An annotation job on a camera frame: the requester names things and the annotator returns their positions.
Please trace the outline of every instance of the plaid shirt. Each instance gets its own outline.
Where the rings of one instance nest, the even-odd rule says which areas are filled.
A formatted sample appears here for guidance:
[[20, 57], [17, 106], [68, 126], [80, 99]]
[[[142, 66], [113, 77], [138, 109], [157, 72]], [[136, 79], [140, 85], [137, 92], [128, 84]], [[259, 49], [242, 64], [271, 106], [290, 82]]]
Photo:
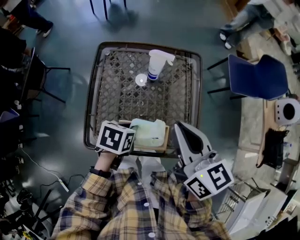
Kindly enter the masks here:
[[211, 219], [211, 199], [188, 202], [188, 191], [175, 174], [151, 176], [159, 202], [158, 221], [133, 168], [118, 170], [110, 179], [89, 173], [61, 210], [52, 238], [230, 239], [224, 224]]

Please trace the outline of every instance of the black chair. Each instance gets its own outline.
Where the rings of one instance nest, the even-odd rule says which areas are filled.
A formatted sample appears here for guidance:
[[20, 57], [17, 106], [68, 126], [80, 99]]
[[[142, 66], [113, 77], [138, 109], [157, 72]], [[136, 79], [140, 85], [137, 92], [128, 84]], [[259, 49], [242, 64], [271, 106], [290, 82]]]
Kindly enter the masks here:
[[66, 101], [51, 94], [44, 88], [47, 74], [53, 69], [71, 71], [69, 67], [47, 67], [35, 54], [35, 48], [33, 48], [31, 51], [31, 59], [30, 64], [28, 66], [28, 71], [27, 74], [24, 76], [20, 104], [24, 103], [28, 99], [40, 101], [39, 99], [36, 99], [40, 92], [43, 92], [56, 100], [66, 103]]
[[[108, 18], [107, 18], [107, 9], [106, 9], [106, 0], [103, 0], [103, 5], [104, 5], [105, 18], [106, 18], [106, 20], [108, 20]], [[93, 15], [95, 15], [95, 11], [94, 11], [94, 6], [93, 6], [92, 0], [90, 0], [90, 7], [92, 9]], [[127, 8], [126, 0], [124, 0], [124, 7]]]

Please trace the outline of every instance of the spray bottle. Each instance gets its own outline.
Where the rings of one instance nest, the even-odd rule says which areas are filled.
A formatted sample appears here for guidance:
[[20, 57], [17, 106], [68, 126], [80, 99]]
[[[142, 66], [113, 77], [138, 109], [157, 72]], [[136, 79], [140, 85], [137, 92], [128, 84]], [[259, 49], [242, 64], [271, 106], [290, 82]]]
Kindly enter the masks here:
[[150, 62], [148, 68], [148, 78], [150, 80], [158, 79], [158, 76], [165, 65], [165, 61], [167, 61], [171, 66], [173, 66], [175, 56], [172, 54], [154, 49], [149, 52], [149, 55]]

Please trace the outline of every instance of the wire mesh tabletop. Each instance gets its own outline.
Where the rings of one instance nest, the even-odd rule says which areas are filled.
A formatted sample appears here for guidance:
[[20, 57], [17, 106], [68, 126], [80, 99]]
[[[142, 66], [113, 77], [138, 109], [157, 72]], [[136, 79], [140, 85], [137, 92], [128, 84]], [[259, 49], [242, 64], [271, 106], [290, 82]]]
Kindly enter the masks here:
[[[159, 79], [139, 86], [138, 74], [147, 74], [149, 50], [175, 55]], [[89, 85], [85, 118], [85, 145], [93, 149], [104, 120], [150, 121], [160, 119], [168, 126], [183, 121], [198, 127], [201, 58], [199, 55], [157, 45], [102, 43], [96, 55]]]

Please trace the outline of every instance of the floor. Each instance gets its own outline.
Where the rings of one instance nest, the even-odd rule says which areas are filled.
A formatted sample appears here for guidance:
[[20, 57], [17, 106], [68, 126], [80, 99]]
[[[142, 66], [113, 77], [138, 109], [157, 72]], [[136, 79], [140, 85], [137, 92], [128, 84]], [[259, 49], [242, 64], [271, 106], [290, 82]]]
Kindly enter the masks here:
[[[72, 69], [71, 74], [54, 70], [46, 82], [46, 89], [67, 103], [41, 94], [42, 102], [34, 102], [30, 110], [39, 118], [25, 125], [26, 135], [38, 139], [26, 144], [24, 150], [43, 167], [60, 172], [66, 182], [73, 174], [85, 175], [97, 159], [83, 144], [83, 121], [92, 62], [101, 42], [137, 41], [188, 49], [202, 56], [203, 69], [230, 53], [218, 37], [218, 29], [227, 21], [220, 0], [191, 0], [188, 4], [181, 0], [127, 0], [127, 12], [122, 0], [107, 4], [108, 22], [100, 0], [94, 0], [97, 17], [88, 0], [45, 0], [37, 11], [54, 22], [49, 37], [36, 37], [29, 28], [20, 34], [29, 46], [36, 47], [46, 65]], [[203, 71], [201, 130], [223, 158], [233, 160], [240, 131], [240, 101], [230, 101], [230, 92], [206, 93], [227, 86], [226, 69], [223, 64]], [[170, 168], [175, 161], [164, 159], [163, 163]], [[15, 182], [39, 198], [40, 185], [55, 180], [25, 158]], [[81, 181], [79, 176], [71, 179], [70, 193]], [[42, 196], [47, 188], [41, 187]], [[49, 188], [53, 189], [50, 208], [64, 204], [70, 195], [59, 183]]]

